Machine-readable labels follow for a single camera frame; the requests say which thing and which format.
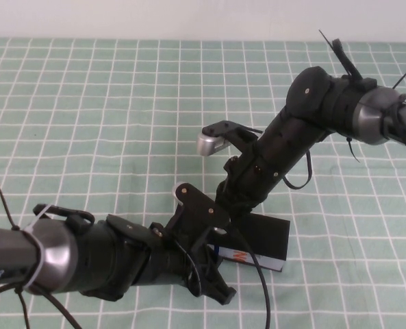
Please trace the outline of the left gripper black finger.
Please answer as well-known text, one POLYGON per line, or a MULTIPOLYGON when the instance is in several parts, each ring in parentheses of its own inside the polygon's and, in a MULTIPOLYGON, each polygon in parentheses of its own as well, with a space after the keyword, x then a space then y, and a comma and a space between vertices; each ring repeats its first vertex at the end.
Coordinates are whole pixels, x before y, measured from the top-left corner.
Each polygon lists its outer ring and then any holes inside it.
POLYGON ((222 256, 219 254, 219 249, 220 249, 219 246, 207 245, 207 251, 209 253, 209 258, 216 267, 219 267, 223 261, 222 256))
POLYGON ((217 263, 208 263, 203 267, 201 294, 225 306, 236 296, 236 290, 226 284, 217 263))

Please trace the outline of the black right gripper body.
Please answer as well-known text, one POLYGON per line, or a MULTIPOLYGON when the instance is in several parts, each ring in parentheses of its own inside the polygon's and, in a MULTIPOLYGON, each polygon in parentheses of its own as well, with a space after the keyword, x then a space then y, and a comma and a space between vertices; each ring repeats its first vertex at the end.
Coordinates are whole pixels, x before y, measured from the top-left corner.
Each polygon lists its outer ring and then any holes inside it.
POLYGON ((275 186, 275 170, 254 146, 240 156, 233 156, 224 165, 227 177, 216 189, 215 200, 229 200, 238 205, 256 207, 275 186))

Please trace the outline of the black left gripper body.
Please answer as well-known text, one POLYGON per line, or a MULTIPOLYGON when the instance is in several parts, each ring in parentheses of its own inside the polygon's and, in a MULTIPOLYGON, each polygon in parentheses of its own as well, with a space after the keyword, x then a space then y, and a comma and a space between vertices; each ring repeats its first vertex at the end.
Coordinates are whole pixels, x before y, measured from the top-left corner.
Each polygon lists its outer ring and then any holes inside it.
POLYGON ((149 229, 154 245, 143 269, 143 285, 176 284, 194 296, 202 296, 208 288, 204 268, 209 265, 209 228, 166 228, 154 222, 149 229))

